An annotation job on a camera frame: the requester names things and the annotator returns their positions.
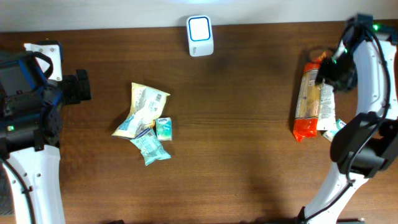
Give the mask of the white cream tube gold cap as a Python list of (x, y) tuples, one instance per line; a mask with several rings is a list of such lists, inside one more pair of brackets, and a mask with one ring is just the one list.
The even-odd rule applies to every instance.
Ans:
[(321, 84), (320, 114), (317, 123), (318, 131), (336, 131), (335, 95), (333, 87), (326, 83)]

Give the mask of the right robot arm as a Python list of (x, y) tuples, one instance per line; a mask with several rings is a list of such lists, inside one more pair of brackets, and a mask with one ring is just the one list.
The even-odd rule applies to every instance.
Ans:
[(337, 91), (356, 87), (356, 116), (333, 138), (328, 176), (296, 223), (339, 223), (354, 193), (397, 158), (396, 30), (358, 14), (346, 21), (332, 52), (316, 62), (315, 82)]

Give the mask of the cream white snack bag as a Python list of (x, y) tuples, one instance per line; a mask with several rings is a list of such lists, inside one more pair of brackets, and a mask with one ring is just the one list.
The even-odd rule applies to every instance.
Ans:
[(112, 134), (114, 137), (135, 139), (146, 129), (152, 128), (160, 118), (169, 93), (131, 83), (131, 107), (127, 118)]

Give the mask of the small teal snack bag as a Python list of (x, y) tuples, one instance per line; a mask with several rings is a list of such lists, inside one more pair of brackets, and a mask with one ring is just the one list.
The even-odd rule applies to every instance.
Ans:
[(156, 160), (161, 161), (171, 158), (171, 155), (164, 150), (163, 145), (157, 139), (152, 128), (146, 129), (131, 142), (140, 150), (146, 166)]

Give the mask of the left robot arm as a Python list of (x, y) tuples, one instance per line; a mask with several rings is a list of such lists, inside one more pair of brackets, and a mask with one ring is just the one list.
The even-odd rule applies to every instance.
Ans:
[(65, 223), (60, 110), (91, 99), (86, 70), (51, 80), (40, 52), (1, 53), (1, 214), (18, 223)]

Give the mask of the orange spaghetti pasta pack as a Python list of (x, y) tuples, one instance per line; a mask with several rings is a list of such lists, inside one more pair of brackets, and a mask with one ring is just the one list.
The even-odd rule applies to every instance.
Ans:
[(321, 85), (316, 84), (315, 80), (320, 63), (326, 57), (327, 53), (323, 52), (315, 60), (307, 62), (303, 69), (293, 128), (293, 135), (298, 142), (317, 135)]

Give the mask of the green Kleenex tissue pack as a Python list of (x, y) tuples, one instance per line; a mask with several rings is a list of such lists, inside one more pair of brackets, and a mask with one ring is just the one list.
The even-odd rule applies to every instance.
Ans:
[(156, 135), (159, 141), (172, 140), (172, 120), (171, 118), (157, 118), (155, 121)]

